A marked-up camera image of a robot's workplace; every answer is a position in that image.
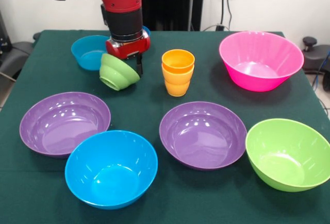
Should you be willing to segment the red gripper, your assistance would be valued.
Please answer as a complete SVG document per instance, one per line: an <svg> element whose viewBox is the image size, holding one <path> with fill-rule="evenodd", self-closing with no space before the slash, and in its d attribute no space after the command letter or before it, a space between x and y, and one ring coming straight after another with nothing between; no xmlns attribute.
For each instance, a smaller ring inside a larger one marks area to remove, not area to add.
<svg viewBox="0 0 330 224"><path fill-rule="evenodd" d="M146 52L151 45L149 35L150 33L144 30L140 39L127 43L115 42L112 38L109 38L106 41L107 53L121 60L127 59L128 57L136 54L137 73L139 76L142 76L142 53Z"/></svg>

